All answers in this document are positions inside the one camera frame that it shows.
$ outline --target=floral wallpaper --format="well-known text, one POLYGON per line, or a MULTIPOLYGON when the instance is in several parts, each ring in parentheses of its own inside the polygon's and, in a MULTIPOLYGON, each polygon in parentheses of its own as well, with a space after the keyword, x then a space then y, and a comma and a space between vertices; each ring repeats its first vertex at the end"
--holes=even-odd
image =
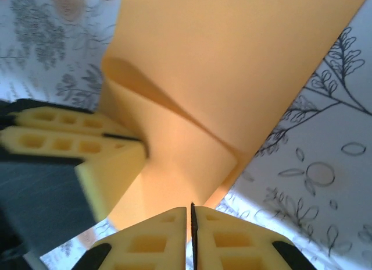
MULTIPOLYGON (((119 4, 0 0, 0 98, 95 109, 119 4)), ((217 207, 287 236, 321 270, 372 269, 371 14, 367 0, 217 207)), ((42 260, 71 269, 114 232, 105 220, 42 260)))

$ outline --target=yellow foam block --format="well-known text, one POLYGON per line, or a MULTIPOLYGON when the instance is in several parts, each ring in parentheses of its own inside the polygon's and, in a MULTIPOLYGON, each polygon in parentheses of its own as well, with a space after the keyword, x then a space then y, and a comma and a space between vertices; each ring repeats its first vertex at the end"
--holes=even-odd
POLYGON ((45 130, 102 135, 104 133, 135 137, 131 131, 110 120, 103 114, 70 111, 54 107, 38 107, 16 114, 16 123, 45 130))
POLYGON ((99 110, 150 160, 114 225, 215 207, 363 1, 123 0, 99 110))
POLYGON ((11 154, 82 158, 76 173, 96 221, 107 217, 146 163, 139 141, 11 126, 0 131, 0 144, 11 154))
POLYGON ((291 270, 272 245, 274 241, 292 244, 286 237, 207 207, 195 207, 195 211, 198 269, 291 270))
POLYGON ((99 270, 184 270, 186 208, 174 208, 96 242, 111 251, 99 270))

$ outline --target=orange paper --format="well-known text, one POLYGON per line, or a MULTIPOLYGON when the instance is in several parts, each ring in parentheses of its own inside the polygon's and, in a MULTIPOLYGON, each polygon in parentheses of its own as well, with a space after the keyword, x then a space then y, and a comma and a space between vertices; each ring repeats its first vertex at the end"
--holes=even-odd
POLYGON ((214 207, 363 2, 123 0, 99 108, 150 156, 113 223, 214 207))

